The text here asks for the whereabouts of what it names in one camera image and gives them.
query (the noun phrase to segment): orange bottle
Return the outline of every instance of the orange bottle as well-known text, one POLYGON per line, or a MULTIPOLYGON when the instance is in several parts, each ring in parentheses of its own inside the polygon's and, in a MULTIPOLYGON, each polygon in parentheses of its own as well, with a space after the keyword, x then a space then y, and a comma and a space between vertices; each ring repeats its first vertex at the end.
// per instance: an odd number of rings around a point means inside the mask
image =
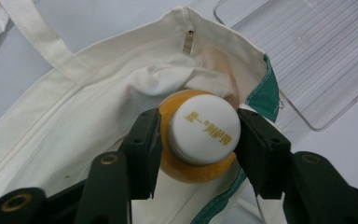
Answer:
POLYGON ((179 91, 159 105, 161 169, 185 183, 222 175, 235 161, 241 135, 236 110, 207 91, 179 91))

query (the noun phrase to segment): green fabric edge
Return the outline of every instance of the green fabric edge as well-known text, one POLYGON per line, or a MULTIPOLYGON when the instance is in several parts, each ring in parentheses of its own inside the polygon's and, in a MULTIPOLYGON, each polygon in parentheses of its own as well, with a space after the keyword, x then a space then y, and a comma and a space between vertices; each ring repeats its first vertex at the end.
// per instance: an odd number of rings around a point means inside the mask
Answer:
POLYGON ((208 202, 193 218, 191 224, 209 223, 214 216, 225 209, 226 205, 228 204, 228 200, 232 197, 232 195, 235 194, 235 192, 237 192, 238 188, 245 179, 246 174, 242 169, 240 169, 231 187, 208 202))
MULTIPOLYGON (((264 55, 264 61, 267 64, 267 73, 257 87, 249 94, 245 103, 263 117, 275 122, 278 117, 280 101, 278 82, 267 54, 264 55)), ((208 202, 193 218, 191 224, 209 223, 214 216, 225 209, 228 200, 234 195, 245 179, 246 174, 240 169, 231 187, 208 202)))

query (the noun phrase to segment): white lid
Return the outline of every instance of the white lid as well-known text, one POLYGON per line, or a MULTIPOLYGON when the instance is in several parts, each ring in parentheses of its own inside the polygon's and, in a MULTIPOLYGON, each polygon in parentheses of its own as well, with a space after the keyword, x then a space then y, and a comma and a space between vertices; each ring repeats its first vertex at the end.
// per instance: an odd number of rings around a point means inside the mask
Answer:
POLYGON ((240 119, 235 109, 210 94, 188 99, 171 120, 172 149, 196 164, 221 161, 235 149, 240 135, 240 119))

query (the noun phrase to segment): zipper pull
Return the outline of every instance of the zipper pull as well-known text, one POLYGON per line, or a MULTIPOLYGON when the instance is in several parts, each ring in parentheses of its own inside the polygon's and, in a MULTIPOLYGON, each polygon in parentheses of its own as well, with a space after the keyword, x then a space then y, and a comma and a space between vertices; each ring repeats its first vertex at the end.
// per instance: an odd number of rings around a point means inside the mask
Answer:
POLYGON ((186 34, 185 44, 183 45, 183 53, 190 54, 193 46, 194 31, 188 31, 186 34))

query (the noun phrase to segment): white tote bag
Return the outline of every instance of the white tote bag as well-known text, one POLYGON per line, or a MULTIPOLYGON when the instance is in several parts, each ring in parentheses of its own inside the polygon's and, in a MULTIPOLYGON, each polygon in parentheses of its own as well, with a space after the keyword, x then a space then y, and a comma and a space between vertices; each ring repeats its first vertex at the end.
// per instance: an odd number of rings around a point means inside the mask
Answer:
MULTIPOLYGON (((278 87, 269 58, 191 8, 176 7, 158 21, 73 53, 32 0, 1 4, 0 13, 53 69, 0 118, 0 196, 25 187, 49 196, 74 185, 94 157, 119 146, 140 113, 176 91, 209 91, 276 119, 278 87)), ((219 223, 244 179, 238 165, 204 184, 160 172, 155 199, 132 202, 133 222, 219 223)))

